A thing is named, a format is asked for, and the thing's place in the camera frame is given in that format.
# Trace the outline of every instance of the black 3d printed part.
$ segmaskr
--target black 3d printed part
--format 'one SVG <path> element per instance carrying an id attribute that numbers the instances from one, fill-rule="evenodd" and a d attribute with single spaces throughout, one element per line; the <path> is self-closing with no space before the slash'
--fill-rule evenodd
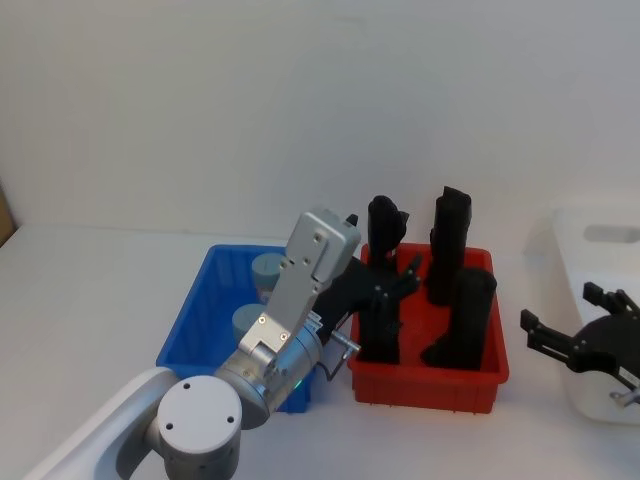
<path id="1" fill-rule="evenodd" d="M 432 367 L 480 370 L 495 277 L 481 268 L 463 268 L 454 284 L 449 329 L 422 353 Z"/>
<path id="2" fill-rule="evenodd" d="M 624 290 L 604 293 L 591 282 L 584 285 L 582 296 L 610 315 L 590 322 L 571 337 L 523 310 L 520 326 L 527 332 L 527 346 L 574 372 L 603 372 L 631 390 L 640 387 L 640 309 Z"/>
<path id="3" fill-rule="evenodd" d="M 407 233 L 409 214 L 383 195 L 369 203 L 369 265 L 396 272 L 393 253 Z"/>
<path id="4" fill-rule="evenodd" d="M 471 223 L 471 197 L 444 187 L 436 200 L 436 216 L 431 230 L 433 259 L 426 278 L 427 296 L 434 305 L 450 305 L 453 283 L 464 265 L 467 232 Z"/>

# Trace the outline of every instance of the blue plastic crate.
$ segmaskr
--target blue plastic crate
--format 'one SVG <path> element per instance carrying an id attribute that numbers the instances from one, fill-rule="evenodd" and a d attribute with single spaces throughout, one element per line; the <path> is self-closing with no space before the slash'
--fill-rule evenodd
<path id="1" fill-rule="evenodd" d="M 156 365 L 180 378 L 211 375 L 236 350 L 231 317 L 237 308 L 259 303 L 251 262 L 263 253 L 284 254 L 283 247 L 216 245 L 204 263 L 156 359 Z M 279 411 L 304 413 L 311 399 L 313 370 Z"/>

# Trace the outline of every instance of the table surface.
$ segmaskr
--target table surface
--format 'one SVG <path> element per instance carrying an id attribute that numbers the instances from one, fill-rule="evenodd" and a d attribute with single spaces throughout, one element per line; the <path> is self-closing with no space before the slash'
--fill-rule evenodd
<path id="1" fill-rule="evenodd" d="M 24 226 L 0 249 L 0 469 L 19 479 L 154 365 L 207 249 L 278 243 L 213 235 Z M 544 309 L 540 260 L 494 252 L 511 369 L 490 415 L 354 401 L 350 372 L 314 383 L 303 415 L 243 432 L 234 479 L 637 478 L 640 430 L 570 406 L 519 312 Z M 134 480 L 166 478 L 155 454 Z"/>

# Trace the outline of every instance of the black object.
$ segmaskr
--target black object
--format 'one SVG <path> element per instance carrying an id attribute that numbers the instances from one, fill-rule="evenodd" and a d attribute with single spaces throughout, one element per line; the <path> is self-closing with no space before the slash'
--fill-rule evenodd
<path id="1" fill-rule="evenodd" d="M 369 204 L 368 263 L 352 258 L 313 307 L 321 317 L 323 326 L 317 334 L 323 344 L 349 315 L 359 312 L 359 359 L 399 363 L 400 300 L 417 291 L 421 282 L 417 276 L 422 262 L 419 255 L 402 274 L 397 272 L 394 251 L 406 233 L 408 217 L 387 197 L 377 196 Z"/>
<path id="2" fill-rule="evenodd" d="M 407 233 L 409 214 L 383 195 L 369 203 L 369 265 L 396 272 L 393 252 Z"/>
<path id="3" fill-rule="evenodd" d="M 424 363 L 480 370 L 496 286 L 495 277 L 481 268 L 463 268 L 458 272 L 449 329 L 422 352 Z"/>
<path id="4" fill-rule="evenodd" d="M 527 346 L 554 358 L 577 373 L 604 372 L 630 389 L 640 385 L 640 308 L 624 290 L 604 293 L 588 282 L 582 297 L 610 315 L 583 327 L 571 337 L 543 325 L 528 310 L 520 315 Z"/>
<path id="5" fill-rule="evenodd" d="M 471 223 L 471 197 L 451 187 L 444 187 L 436 200 L 436 216 L 431 229 L 433 260 L 425 280 L 427 297 L 434 305 L 450 305 L 453 283 L 464 265 L 467 232 Z"/>

